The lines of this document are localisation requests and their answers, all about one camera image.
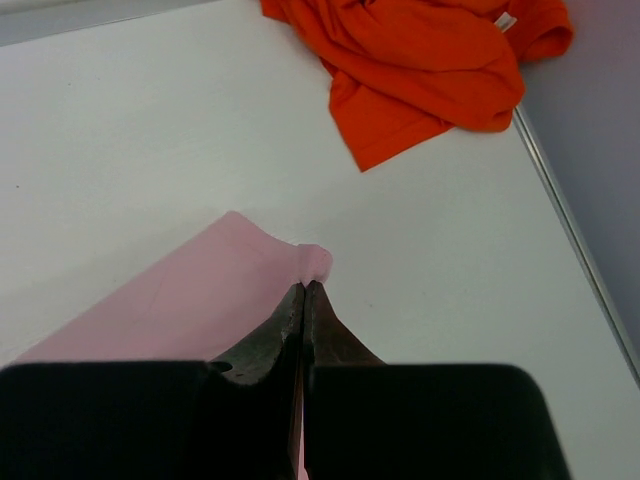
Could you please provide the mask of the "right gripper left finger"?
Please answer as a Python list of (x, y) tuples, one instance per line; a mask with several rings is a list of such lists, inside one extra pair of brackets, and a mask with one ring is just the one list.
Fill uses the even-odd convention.
[(1, 372), (5, 479), (294, 479), (304, 289), (209, 361)]

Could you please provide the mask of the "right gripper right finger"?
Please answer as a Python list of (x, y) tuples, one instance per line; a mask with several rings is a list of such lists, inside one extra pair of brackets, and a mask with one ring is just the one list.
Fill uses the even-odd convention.
[(546, 400), (508, 364), (387, 364), (304, 303), (304, 467), (312, 479), (566, 479)]

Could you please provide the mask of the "pink t shirt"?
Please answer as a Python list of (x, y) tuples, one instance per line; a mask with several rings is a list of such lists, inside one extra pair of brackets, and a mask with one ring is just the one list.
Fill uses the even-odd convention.
[(209, 361), (268, 319), (291, 287), (325, 279), (330, 267), (321, 247), (277, 240), (230, 212), (10, 366)]

